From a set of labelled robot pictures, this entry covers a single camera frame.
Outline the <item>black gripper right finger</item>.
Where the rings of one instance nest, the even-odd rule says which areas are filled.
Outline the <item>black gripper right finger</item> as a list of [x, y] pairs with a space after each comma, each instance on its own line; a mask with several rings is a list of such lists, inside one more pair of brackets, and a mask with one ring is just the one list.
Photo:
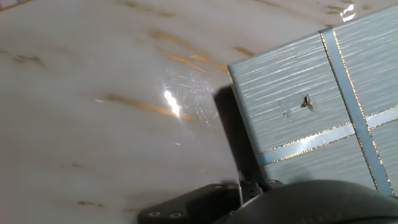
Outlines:
[[244, 204], [226, 224], [397, 223], [397, 199], [338, 180], [296, 182]]

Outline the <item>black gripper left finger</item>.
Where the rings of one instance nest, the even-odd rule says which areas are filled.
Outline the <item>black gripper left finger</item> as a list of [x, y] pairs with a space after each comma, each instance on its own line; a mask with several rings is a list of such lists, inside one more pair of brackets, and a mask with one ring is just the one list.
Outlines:
[[210, 184], [143, 209], [138, 224], [223, 223], [240, 207], [237, 184]]

